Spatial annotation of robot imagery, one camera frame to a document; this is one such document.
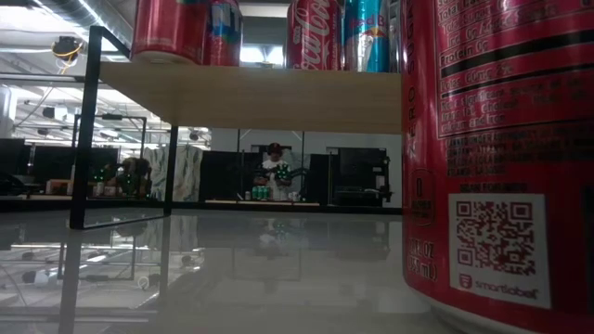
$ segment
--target black metal frame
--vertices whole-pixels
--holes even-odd
[[[72,134],[72,143],[75,143],[76,133],[78,130],[78,146],[75,149],[75,171],[74,182],[72,186],[72,200],[71,200],[71,214],[69,220],[69,228],[85,230],[101,226],[85,226],[84,216],[87,208],[87,188],[89,181],[88,166],[91,158],[91,147],[93,141],[93,131],[95,122],[95,111],[97,108],[97,90],[99,88],[99,74],[101,71],[101,42],[103,38],[110,41],[118,51],[130,58],[130,49],[120,42],[110,31],[104,27],[93,26],[89,33],[88,55],[86,62],[86,73],[84,76],[84,94],[83,107],[80,115],[80,126],[78,126],[78,118],[74,123],[74,131]],[[142,126],[142,141],[140,149],[140,157],[143,155],[143,148],[145,142],[145,132],[147,131],[147,119],[137,117],[127,117],[127,119],[141,119]],[[171,215],[173,190],[174,190],[174,173],[175,173],[175,158],[177,149],[177,133],[178,127],[172,126],[171,139],[169,145],[169,161],[167,169],[167,180],[165,187],[165,202],[163,205],[163,216]],[[142,219],[135,219],[135,222],[147,221],[157,217],[146,217]],[[131,221],[121,221],[118,224],[131,223]]]

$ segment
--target red soda can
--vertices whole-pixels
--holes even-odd
[[[139,0],[132,58],[203,64],[208,1]]]
[[[239,66],[243,16],[236,0],[211,1],[211,25],[205,64]]]
[[[287,15],[287,67],[341,67],[341,7],[336,0],[294,0]]]

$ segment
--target wooden shelf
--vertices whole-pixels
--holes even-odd
[[[100,77],[172,125],[401,133],[394,73],[104,62]]]

